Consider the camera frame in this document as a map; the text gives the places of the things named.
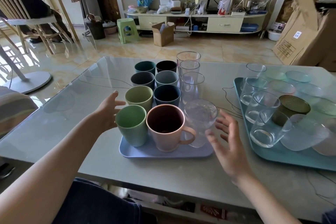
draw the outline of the green stool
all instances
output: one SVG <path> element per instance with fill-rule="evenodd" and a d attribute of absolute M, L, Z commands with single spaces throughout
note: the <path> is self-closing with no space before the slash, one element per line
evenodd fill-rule
<path fill-rule="evenodd" d="M 132 18 L 118 19 L 117 26 L 119 31 L 119 39 L 122 44 L 126 44 L 133 41 L 140 41 L 137 27 Z"/>

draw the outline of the label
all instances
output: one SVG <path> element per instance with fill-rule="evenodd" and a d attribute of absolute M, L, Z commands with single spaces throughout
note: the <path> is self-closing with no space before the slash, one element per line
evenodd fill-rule
<path fill-rule="evenodd" d="M 299 36 L 302 34 L 301 31 L 296 31 L 295 35 L 293 36 L 295 39 L 298 39 Z"/>

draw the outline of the white box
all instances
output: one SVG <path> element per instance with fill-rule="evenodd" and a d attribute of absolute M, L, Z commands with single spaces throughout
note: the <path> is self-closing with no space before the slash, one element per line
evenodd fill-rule
<path fill-rule="evenodd" d="M 170 0 L 160 0 L 160 5 L 168 5 Z"/>

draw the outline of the floor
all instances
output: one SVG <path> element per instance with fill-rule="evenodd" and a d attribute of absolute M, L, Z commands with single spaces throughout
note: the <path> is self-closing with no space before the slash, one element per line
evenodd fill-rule
<path fill-rule="evenodd" d="M 121 44 L 117 34 L 95 41 L 92 37 L 83 37 L 83 29 L 76 31 L 80 42 L 54 44 L 55 55 L 49 54 L 43 43 L 27 43 L 30 53 L 19 54 L 6 39 L 0 39 L 4 50 L 23 73 L 48 71 L 52 74 L 51 83 L 31 94 L 38 106 L 52 98 L 103 56 L 175 60 L 178 52 L 196 51 L 201 54 L 201 61 L 282 64 L 271 50 L 275 42 L 269 39 L 260 40 L 256 35 L 193 34 L 191 37 L 175 38 L 174 42 L 159 47 L 153 44 L 152 38 Z M 19 38 L 16 35 L 11 35 L 10 38 L 24 53 Z M 11 68 L 0 58 L 0 85 L 10 79 Z"/>

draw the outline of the wooden chair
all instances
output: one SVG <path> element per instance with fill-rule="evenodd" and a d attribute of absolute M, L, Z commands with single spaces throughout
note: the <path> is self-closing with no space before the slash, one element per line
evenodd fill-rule
<path fill-rule="evenodd" d="M 16 32 L 20 37 L 22 47 L 25 53 L 27 53 L 27 48 L 24 40 L 29 36 L 23 37 L 19 25 L 28 25 L 29 27 L 34 28 L 38 33 L 36 34 L 36 36 L 40 36 L 46 48 L 51 54 L 54 54 L 50 47 L 52 44 L 50 41 L 51 38 L 62 33 L 69 42 L 73 42 L 70 37 L 65 33 L 65 31 L 58 25 L 55 16 L 51 15 L 44 18 L 32 19 L 21 0 L 0 0 L 0 9 L 6 15 L 8 24 L 16 27 Z M 58 32 L 55 34 L 46 34 L 41 27 L 41 24 L 46 23 L 54 23 Z"/>

